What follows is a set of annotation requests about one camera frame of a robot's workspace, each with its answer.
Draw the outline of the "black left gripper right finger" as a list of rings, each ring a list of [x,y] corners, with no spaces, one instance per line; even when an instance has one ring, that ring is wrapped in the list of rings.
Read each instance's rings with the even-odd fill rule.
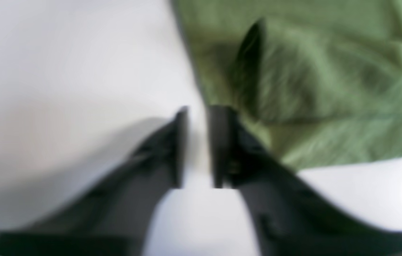
[[[210,106],[215,188],[240,192],[263,256],[402,256],[402,231],[345,213],[276,162],[227,106]]]

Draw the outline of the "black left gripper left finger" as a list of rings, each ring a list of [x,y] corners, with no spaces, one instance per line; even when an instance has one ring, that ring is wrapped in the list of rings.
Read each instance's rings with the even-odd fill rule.
[[[0,231],[0,256],[139,256],[154,209],[182,187],[188,107],[74,202]]]

